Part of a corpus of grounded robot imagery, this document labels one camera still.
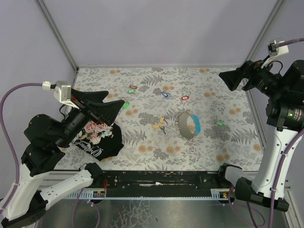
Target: white wall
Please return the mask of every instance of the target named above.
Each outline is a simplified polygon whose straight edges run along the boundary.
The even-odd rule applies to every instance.
[[[59,79],[71,81],[73,70],[34,0],[0,1],[0,98],[21,83]],[[45,113],[59,118],[52,92],[28,87],[12,93],[4,104],[4,121],[20,158],[28,140],[23,134],[30,119]],[[14,161],[0,130],[0,198],[15,179]]]
[[[240,65],[276,0],[45,0],[79,66]]]
[[[262,46],[259,48],[253,60],[263,59],[267,56],[267,43],[275,38],[283,38],[289,40],[293,38],[304,37],[303,21],[304,21],[304,1],[303,0],[287,0],[282,10],[277,15],[275,21],[271,25]],[[281,59],[284,64],[282,73],[285,73],[290,65],[298,59],[304,59],[304,43],[289,45],[289,54]],[[265,108],[268,98],[255,89],[254,91],[257,107],[266,127],[267,116]],[[304,199],[303,199],[303,161],[304,161],[304,140],[302,140],[296,151],[294,152],[287,178],[290,181],[295,201],[301,213],[302,221],[304,221]]]

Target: floral tablecloth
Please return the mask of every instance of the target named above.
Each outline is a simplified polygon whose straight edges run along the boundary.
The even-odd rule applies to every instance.
[[[231,68],[81,68],[74,88],[107,90],[104,102],[123,99],[130,103],[115,121],[123,134],[118,156],[96,160],[75,145],[64,149],[56,169],[78,169],[97,162],[104,170],[216,171],[228,162],[246,171],[257,171],[262,159],[253,116],[246,94],[228,90],[219,78]],[[129,94],[129,85],[137,86]],[[181,100],[188,95],[188,100]],[[189,109],[201,125],[191,141],[180,138],[175,115]],[[164,116],[165,132],[153,129]],[[225,126],[216,125],[220,120]]]

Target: reflective floor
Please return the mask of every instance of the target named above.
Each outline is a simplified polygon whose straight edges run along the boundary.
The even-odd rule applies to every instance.
[[[65,199],[54,205],[36,228],[71,228],[75,200]],[[98,204],[101,213],[99,228],[249,228],[233,213],[229,205],[217,201],[196,200],[104,200]],[[254,206],[266,218],[269,209]],[[236,211],[250,220],[248,210],[235,206]],[[254,212],[257,224],[263,221]],[[76,228],[94,228],[95,207],[82,200],[76,210]],[[274,228],[288,228],[285,214],[275,211]]]

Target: pink flower graphic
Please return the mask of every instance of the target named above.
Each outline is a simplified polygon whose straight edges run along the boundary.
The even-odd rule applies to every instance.
[[[103,124],[98,124],[98,125],[96,125],[96,127],[95,127],[95,133],[103,132],[103,131],[109,130],[110,128],[111,128],[111,127],[109,127],[109,126],[106,125],[105,123],[103,123]]]
[[[85,132],[92,133],[95,130],[95,127],[96,127],[96,124],[93,121],[88,122],[85,126]]]
[[[94,134],[92,138],[90,138],[90,141],[95,145],[100,142],[101,138],[97,136],[97,134]]]

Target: folded black cloth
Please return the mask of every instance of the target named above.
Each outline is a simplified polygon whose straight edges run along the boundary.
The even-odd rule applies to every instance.
[[[118,155],[124,147],[122,132],[115,123],[111,126],[90,121],[72,141],[77,147],[98,160]]]

